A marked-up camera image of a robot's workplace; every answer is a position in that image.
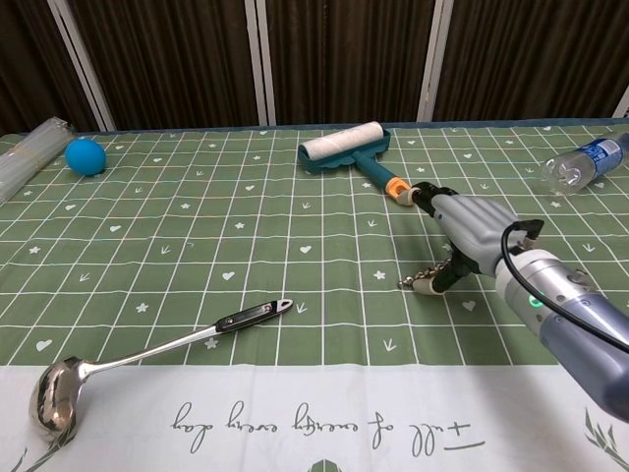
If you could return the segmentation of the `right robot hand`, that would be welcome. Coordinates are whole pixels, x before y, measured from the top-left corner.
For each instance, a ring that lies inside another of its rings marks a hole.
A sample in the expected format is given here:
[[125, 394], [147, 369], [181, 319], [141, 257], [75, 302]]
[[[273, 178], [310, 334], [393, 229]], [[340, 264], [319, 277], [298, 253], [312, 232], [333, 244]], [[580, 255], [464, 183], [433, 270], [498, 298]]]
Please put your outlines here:
[[446, 260], [398, 282], [399, 287], [424, 295], [440, 295], [471, 273], [494, 276], [503, 255], [530, 249], [544, 226], [541, 219], [518, 218], [494, 200], [461, 195], [429, 182], [398, 192], [395, 200], [426, 212], [449, 240]]

